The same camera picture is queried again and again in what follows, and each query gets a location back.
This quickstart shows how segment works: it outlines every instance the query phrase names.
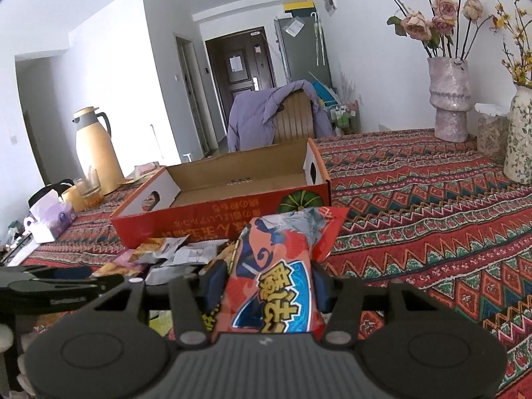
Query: gray refrigerator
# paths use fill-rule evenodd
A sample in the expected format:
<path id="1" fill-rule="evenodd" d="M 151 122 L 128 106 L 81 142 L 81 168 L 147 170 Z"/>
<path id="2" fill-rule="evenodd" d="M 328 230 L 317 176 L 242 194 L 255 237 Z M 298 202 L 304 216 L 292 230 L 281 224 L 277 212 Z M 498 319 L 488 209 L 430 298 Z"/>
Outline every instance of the gray refrigerator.
<path id="1" fill-rule="evenodd" d="M 325 66 L 319 48 L 320 62 L 316 65 L 316 36 L 314 32 L 314 18 L 298 17 L 305 25 L 296 37 L 292 37 L 285 31 L 285 27 L 292 22 L 292 18 L 276 19 L 275 29 L 279 41 L 279 51 L 283 57 L 285 65 L 285 75 L 287 82 L 306 79 L 310 82 L 316 80 L 309 72 L 312 72 L 323 84 L 332 86 L 329 61 L 327 60 L 327 48 L 325 48 Z"/>

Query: red cardboard box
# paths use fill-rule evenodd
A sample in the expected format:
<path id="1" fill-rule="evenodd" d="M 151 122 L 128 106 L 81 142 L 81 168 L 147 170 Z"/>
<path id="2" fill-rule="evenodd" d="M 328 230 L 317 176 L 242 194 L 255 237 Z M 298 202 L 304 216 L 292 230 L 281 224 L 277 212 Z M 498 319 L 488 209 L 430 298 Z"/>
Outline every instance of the red cardboard box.
<path id="1" fill-rule="evenodd" d="M 150 237 L 238 238 L 252 217 L 331 205 L 329 174 L 312 139 L 169 166 L 112 215 L 129 248 Z"/>

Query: jar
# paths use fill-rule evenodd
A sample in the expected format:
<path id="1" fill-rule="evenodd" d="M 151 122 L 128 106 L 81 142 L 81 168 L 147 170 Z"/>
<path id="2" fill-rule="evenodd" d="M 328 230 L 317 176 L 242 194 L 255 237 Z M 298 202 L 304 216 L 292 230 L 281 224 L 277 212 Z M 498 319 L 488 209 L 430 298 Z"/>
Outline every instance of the jar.
<path id="1" fill-rule="evenodd" d="M 504 165 L 510 120 L 509 109 L 501 106 L 477 103 L 478 112 L 477 150 L 497 165 Z"/>

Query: patterned tablecloth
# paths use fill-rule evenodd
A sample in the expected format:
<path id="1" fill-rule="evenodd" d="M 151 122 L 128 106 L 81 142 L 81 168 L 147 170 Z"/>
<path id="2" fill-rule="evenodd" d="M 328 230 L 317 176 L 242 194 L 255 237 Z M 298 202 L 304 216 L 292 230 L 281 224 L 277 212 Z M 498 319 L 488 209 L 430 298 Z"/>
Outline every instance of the patterned tablecloth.
<path id="1" fill-rule="evenodd" d="M 350 207 L 325 267 L 381 285 L 401 278 L 495 335 L 498 397 L 532 398 L 532 187 L 434 130 L 317 141 L 334 206 Z M 363 313 L 360 335 L 382 326 Z"/>

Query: vase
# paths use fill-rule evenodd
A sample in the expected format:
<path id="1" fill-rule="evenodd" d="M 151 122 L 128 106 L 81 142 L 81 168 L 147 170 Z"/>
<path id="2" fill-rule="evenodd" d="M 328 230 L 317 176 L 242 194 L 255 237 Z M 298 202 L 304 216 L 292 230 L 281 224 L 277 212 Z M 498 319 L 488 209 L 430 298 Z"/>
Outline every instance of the vase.
<path id="1" fill-rule="evenodd" d="M 515 85 L 517 94 L 510 106 L 510 130 L 504 174 L 523 184 L 532 182 L 532 89 Z"/>
<path id="2" fill-rule="evenodd" d="M 428 58 L 430 105 L 436 108 L 434 135 L 449 142 L 467 139 L 471 89 L 467 62 L 458 58 Z"/>

